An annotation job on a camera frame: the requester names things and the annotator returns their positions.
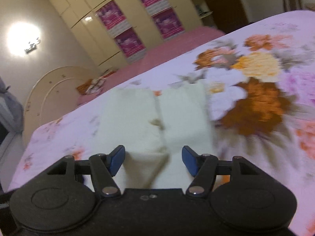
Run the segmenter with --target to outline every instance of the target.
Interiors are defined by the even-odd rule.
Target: bright light
[[[29,47],[29,42],[36,43],[39,35],[40,31],[34,25],[22,22],[14,24],[7,34],[10,52],[14,55],[24,56],[26,54],[24,50]]]

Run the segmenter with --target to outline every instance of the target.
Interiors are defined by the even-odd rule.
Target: curtain
[[[13,115],[13,128],[17,133],[21,133],[23,131],[23,106],[18,102],[15,96],[8,92],[9,88],[10,86],[6,87],[0,77],[0,97],[4,98],[7,107]]]

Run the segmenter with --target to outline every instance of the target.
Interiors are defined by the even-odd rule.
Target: curved headboard
[[[96,77],[97,73],[82,67],[59,67],[45,74],[26,101],[24,144],[28,144],[38,127],[75,110],[80,96],[76,87]]]

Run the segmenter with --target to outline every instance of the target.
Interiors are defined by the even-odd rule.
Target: mattress
[[[203,79],[221,159],[241,155],[298,199],[290,229],[315,233],[315,13],[293,11],[205,43],[115,88],[177,88]],[[108,92],[38,128],[10,189],[61,157],[95,154],[94,136]],[[163,188],[157,179],[154,186]]]

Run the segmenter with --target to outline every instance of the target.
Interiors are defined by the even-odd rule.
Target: towel
[[[96,153],[126,148],[126,160],[113,178],[121,191],[149,187],[168,153],[157,121],[157,102],[149,89],[112,89],[95,136]]]
[[[182,162],[183,146],[190,146],[198,154],[216,155],[204,84],[199,80],[196,84],[162,90],[158,103],[170,158],[152,187],[185,191],[193,177]]]

